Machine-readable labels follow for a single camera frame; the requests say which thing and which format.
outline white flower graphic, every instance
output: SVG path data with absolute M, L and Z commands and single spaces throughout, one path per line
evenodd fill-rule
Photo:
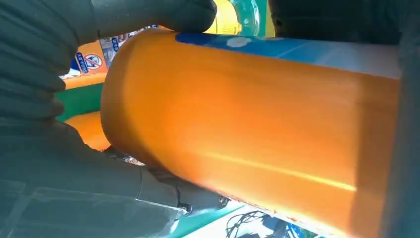
M 246 46 L 251 41 L 252 40 L 250 38 L 246 38 L 246 37 L 234 37 L 234 38 L 230 38 L 229 40 L 227 40 L 226 44 L 229 47 L 239 48 L 239 47 Z

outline black cable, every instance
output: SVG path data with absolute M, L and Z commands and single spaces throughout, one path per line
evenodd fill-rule
M 233 226 L 229 227 L 229 223 L 232 221 L 232 219 L 236 217 L 241 217 L 241 218 L 239 218 L 239 220 Z M 268 217 L 268 215 L 260 211 L 252 211 L 252 212 L 239 214 L 239 215 L 235 215 L 231 217 L 226 223 L 226 238 L 236 238 L 241 224 L 254 222 L 259 219 L 264 219 L 265 217 Z

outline warning sign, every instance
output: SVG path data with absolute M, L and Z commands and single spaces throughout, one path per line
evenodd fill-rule
M 102 66 L 102 59 L 96 54 L 85 55 L 85 61 L 88 69 L 98 69 Z

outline dark gray fabric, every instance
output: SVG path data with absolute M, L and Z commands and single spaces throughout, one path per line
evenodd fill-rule
M 114 161 L 57 122 L 79 45 L 148 24 L 202 32 L 211 0 L 0 0 L 0 238 L 164 236 L 174 186 Z

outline orange cylinder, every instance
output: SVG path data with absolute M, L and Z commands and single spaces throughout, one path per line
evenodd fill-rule
M 398 80 L 176 37 L 146 32 L 116 56 L 101 110 L 113 146 L 325 235 L 378 237 Z

